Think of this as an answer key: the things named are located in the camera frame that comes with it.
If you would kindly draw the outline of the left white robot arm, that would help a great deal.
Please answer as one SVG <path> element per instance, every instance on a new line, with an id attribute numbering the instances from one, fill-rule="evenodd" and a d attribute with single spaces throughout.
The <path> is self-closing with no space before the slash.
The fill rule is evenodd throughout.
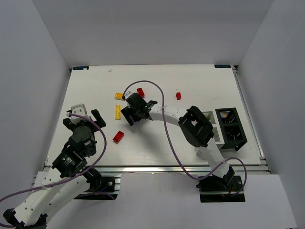
<path id="1" fill-rule="evenodd" d="M 106 122 L 98 110 L 91 111 L 80 104 L 67 113 L 63 124 L 72 132 L 61 153 L 38 187 L 28 189 L 30 195 L 17 207 L 3 213 L 7 224 L 15 229 L 44 229 L 47 222 L 67 203 L 84 191 L 96 191 L 102 176 L 87 166 L 87 158 L 96 154 L 95 132 L 101 131 Z"/>

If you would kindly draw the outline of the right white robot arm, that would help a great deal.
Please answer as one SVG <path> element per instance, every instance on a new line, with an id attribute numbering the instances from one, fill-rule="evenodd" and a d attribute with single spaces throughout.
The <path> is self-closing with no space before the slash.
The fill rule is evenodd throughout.
<path id="1" fill-rule="evenodd" d="M 121 113 L 130 126 L 141 120 L 162 121 L 169 137 L 166 124 L 180 127 L 186 141 L 203 154 L 212 169 L 212 178 L 228 185 L 234 177 L 233 168 L 225 162 L 214 139 L 213 125 L 196 106 L 189 109 L 158 105 L 156 101 L 146 102 L 138 93 L 128 92 L 123 96 L 127 106 Z"/>

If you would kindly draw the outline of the red lego brick top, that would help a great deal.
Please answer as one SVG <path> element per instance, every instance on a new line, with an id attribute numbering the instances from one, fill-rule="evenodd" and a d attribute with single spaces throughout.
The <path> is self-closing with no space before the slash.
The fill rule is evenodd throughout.
<path id="1" fill-rule="evenodd" d="M 140 95 L 140 97 L 142 97 L 142 98 L 145 97 L 145 93 L 142 88 L 137 88 L 137 93 Z"/>

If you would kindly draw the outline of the red lego brick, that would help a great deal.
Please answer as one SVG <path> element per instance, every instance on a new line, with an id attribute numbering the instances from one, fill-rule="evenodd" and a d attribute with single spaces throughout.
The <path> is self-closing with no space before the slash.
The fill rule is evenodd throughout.
<path id="1" fill-rule="evenodd" d="M 140 97 L 142 97 L 142 98 L 145 97 L 145 93 L 142 88 L 137 88 L 137 93 L 140 95 Z"/>
<path id="2" fill-rule="evenodd" d="M 116 144 L 121 141 L 121 139 L 124 137 L 124 132 L 118 131 L 117 134 L 113 137 L 112 141 Z"/>

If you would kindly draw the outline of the long yellow lego plate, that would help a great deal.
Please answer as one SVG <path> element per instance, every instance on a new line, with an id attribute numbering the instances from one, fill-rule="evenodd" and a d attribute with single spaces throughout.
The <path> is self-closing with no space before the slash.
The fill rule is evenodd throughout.
<path id="1" fill-rule="evenodd" d="M 115 120 L 121 119 L 121 105 L 116 105 L 115 107 Z"/>

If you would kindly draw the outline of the yellow lego brick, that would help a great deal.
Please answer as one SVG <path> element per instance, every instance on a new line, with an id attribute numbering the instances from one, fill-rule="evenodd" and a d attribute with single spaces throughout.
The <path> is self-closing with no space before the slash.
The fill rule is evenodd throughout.
<path id="1" fill-rule="evenodd" d="M 117 100 L 123 100 L 123 101 L 125 100 L 124 95 L 122 93 L 116 93 L 114 98 Z"/>

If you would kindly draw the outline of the red lego brick centre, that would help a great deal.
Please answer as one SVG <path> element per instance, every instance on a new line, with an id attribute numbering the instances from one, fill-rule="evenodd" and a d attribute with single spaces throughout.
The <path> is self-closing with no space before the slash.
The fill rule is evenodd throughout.
<path id="1" fill-rule="evenodd" d="M 116 144 L 121 141 L 121 139 L 124 137 L 124 132 L 118 131 L 117 134 L 113 137 L 112 141 Z"/>

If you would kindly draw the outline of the small red lego right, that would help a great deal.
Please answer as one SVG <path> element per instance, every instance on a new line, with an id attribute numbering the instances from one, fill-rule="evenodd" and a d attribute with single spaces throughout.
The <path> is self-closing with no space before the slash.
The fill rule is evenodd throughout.
<path id="1" fill-rule="evenodd" d="M 176 99 L 177 99 L 177 100 L 181 100 L 181 98 L 182 98 L 181 93 L 180 93 L 180 92 L 177 92 L 177 93 L 176 93 Z"/>

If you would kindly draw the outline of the left blue corner label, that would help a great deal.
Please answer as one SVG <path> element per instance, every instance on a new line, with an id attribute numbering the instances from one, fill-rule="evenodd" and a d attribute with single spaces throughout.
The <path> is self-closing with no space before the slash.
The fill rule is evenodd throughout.
<path id="1" fill-rule="evenodd" d="M 74 66 L 73 71 L 86 71 L 89 69 L 89 66 Z"/>

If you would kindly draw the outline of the blue corner label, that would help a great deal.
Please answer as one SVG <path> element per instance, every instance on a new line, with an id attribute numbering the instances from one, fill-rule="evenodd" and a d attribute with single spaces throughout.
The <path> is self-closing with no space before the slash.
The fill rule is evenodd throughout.
<path id="1" fill-rule="evenodd" d="M 215 64 L 214 67 L 215 68 L 219 68 L 219 69 L 222 69 L 222 68 L 231 68 L 231 66 L 229 64 Z"/>
<path id="2" fill-rule="evenodd" d="M 73 71 L 86 71 L 89 69 L 89 66 L 74 66 Z"/>

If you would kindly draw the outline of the right blue corner label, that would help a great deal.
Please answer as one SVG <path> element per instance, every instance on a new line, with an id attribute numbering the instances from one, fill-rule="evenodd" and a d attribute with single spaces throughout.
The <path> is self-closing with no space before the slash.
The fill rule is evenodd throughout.
<path id="1" fill-rule="evenodd" d="M 215 68 L 219 68 L 219 69 L 222 69 L 222 68 L 231 68 L 231 66 L 229 64 L 215 64 L 214 67 Z"/>

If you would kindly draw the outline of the black slotted container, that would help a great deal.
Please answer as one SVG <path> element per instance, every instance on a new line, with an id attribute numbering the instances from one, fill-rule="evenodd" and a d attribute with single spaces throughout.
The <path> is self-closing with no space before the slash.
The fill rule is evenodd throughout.
<path id="1" fill-rule="evenodd" d="M 236 108 L 221 108 L 215 110 L 224 139 L 221 149 L 240 150 L 247 138 Z"/>

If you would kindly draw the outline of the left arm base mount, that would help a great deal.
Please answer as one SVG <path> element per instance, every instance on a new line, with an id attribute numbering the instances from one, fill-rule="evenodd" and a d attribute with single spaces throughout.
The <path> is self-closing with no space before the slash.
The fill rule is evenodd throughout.
<path id="1" fill-rule="evenodd" d="M 100 182 L 75 197 L 75 200 L 115 200 L 121 184 L 121 174 L 102 173 Z"/>

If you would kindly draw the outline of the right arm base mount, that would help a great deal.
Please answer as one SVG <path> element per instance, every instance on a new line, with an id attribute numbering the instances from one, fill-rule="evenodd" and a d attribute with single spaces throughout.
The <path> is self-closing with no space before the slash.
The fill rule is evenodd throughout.
<path id="1" fill-rule="evenodd" d="M 201 203 L 240 203 L 245 202 L 243 182 L 240 176 L 234 176 L 229 184 L 225 185 L 215 176 L 199 181 Z"/>

